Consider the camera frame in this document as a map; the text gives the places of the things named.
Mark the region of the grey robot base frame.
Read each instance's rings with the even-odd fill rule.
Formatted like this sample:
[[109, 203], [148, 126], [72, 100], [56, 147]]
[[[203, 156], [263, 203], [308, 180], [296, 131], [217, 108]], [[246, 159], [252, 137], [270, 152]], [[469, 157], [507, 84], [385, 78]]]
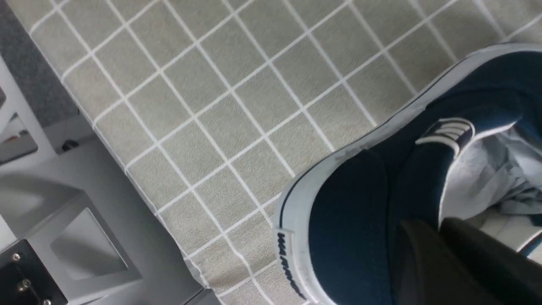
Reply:
[[217, 305], [87, 121], [52, 144], [1, 61], [2, 305]]

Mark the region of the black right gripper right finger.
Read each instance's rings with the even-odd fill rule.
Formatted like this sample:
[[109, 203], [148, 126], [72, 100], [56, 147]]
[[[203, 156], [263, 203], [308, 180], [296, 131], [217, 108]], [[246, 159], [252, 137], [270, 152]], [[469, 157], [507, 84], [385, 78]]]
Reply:
[[542, 303], [541, 265], [461, 219], [446, 218], [440, 234], [478, 284], [501, 304]]

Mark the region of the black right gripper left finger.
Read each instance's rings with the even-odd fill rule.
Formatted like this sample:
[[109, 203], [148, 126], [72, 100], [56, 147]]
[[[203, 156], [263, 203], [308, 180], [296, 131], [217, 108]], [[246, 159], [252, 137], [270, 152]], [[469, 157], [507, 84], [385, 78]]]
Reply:
[[420, 220], [399, 224], [394, 245], [397, 305], [513, 305], [517, 285], [487, 243], [445, 224], [441, 234]]

